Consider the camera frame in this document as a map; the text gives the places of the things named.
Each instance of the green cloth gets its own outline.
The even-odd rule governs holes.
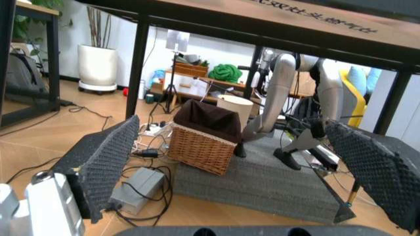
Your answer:
[[[242,76],[242,71],[230,64],[220,64],[209,73],[212,79],[231,83],[237,83],[240,76]]]

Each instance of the gray foam mat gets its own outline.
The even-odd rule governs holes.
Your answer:
[[[283,137],[283,145],[288,138]],[[209,201],[233,204],[302,220],[333,223],[339,203],[305,161],[306,152],[293,153],[303,165],[294,171],[272,153],[279,138],[264,137],[245,144],[247,157],[233,157],[219,177],[180,164],[174,191]]]

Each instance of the backpack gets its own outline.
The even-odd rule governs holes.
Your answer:
[[[48,89],[41,78],[35,60],[25,54],[9,54],[5,97],[22,103],[38,103],[48,99]]]

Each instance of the yellow chair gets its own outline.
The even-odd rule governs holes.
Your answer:
[[[344,101],[342,117],[363,116],[366,110],[366,101],[359,91],[347,80],[349,71],[340,70],[344,88]],[[358,127],[362,117],[342,118],[340,121],[349,126]]]

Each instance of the table leg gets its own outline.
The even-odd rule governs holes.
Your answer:
[[[246,99],[251,98],[252,79],[254,78],[255,72],[257,72],[257,70],[258,70],[257,61],[260,58],[262,52],[263,52],[263,47],[262,46],[258,46],[258,45],[255,46],[254,55],[252,56],[252,61],[251,61],[251,67],[249,69],[248,78],[246,79],[245,92],[243,93],[243,97],[246,98]]]
[[[404,94],[405,88],[410,81],[411,76],[411,72],[404,71],[397,73],[384,106],[382,107],[381,114],[379,115],[378,121],[376,122],[373,133],[386,135],[388,127],[391,124],[392,118],[394,117],[395,111],[398,108],[398,105]]]
[[[7,61],[12,39],[16,0],[0,0],[0,123],[6,89]]]
[[[353,201],[355,200],[359,189],[360,189],[360,184],[357,180],[355,180],[355,182],[353,183],[353,187],[352,187],[352,191],[350,193],[349,199],[346,202],[347,206],[349,207],[352,206]]]
[[[54,102],[54,111],[60,110],[60,72],[59,72],[59,23],[58,16],[47,22],[48,75],[50,102]]]
[[[148,33],[148,18],[147,16],[140,16],[139,22],[137,23],[133,61],[131,63],[130,84],[128,87],[127,107],[125,110],[126,119],[130,118],[136,112],[137,98],[139,96],[139,86],[143,70],[143,61],[146,53]]]

